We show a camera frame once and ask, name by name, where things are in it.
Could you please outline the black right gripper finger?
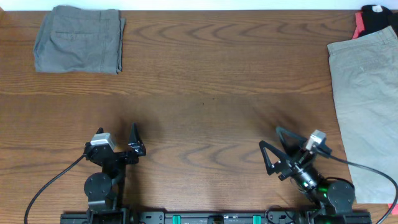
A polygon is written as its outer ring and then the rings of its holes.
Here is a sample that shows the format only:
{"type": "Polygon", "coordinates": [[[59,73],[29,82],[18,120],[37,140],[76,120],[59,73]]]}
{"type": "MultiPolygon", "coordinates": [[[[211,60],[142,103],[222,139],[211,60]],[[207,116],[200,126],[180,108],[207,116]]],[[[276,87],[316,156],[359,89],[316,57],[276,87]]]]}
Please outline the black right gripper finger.
{"type": "Polygon", "coordinates": [[[266,172],[268,175],[272,175],[274,173],[280,173],[286,169],[286,159],[287,154],[278,150],[276,147],[270,145],[265,141],[259,142],[259,147],[264,158],[264,163],[266,167],[266,172]],[[275,155],[279,160],[275,163],[271,162],[271,159],[268,155],[268,151],[275,155]]]}
{"type": "Polygon", "coordinates": [[[304,144],[307,142],[307,138],[280,126],[276,127],[276,133],[279,137],[282,147],[284,148],[284,151],[288,156],[294,156],[304,147],[304,144]]]}

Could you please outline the khaki green shorts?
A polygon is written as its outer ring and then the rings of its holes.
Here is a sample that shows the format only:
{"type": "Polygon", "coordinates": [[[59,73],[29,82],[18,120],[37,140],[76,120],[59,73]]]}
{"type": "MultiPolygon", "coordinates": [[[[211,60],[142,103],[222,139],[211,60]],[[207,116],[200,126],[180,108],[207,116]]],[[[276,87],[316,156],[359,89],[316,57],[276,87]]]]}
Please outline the khaki green shorts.
{"type": "Polygon", "coordinates": [[[336,117],[347,160],[397,179],[397,35],[386,27],[328,44],[336,117]]]}

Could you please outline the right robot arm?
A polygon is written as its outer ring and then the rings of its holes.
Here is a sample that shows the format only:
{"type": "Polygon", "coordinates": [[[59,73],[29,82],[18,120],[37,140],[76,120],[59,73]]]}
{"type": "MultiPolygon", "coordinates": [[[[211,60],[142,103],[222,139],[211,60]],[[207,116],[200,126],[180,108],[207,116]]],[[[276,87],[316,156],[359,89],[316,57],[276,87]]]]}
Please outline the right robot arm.
{"type": "Polygon", "coordinates": [[[283,151],[265,141],[259,142],[268,175],[277,174],[279,180],[290,179],[299,191],[320,210],[316,215],[346,215],[353,211],[354,185],[348,180],[324,177],[314,168],[318,155],[328,157],[326,134],[315,130],[309,138],[277,127],[276,133],[283,151]]]}

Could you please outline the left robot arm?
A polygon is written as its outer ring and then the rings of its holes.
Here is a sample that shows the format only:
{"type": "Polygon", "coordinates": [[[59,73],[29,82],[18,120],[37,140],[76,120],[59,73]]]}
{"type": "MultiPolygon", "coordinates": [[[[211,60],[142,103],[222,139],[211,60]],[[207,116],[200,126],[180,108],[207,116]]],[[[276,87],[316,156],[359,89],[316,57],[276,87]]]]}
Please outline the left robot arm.
{"type": "Polygon", "coordinates": [[[99,128],[91,141],[85,144],[86,160],[101,167],[101,172],[89,176],[84,184],[89,210],[95,214],[121,210],[126,166],[137,164],[146,155],[146,147],[134,123],[128,146],[130,150],[116,152],[111,134],[99,128]]]}

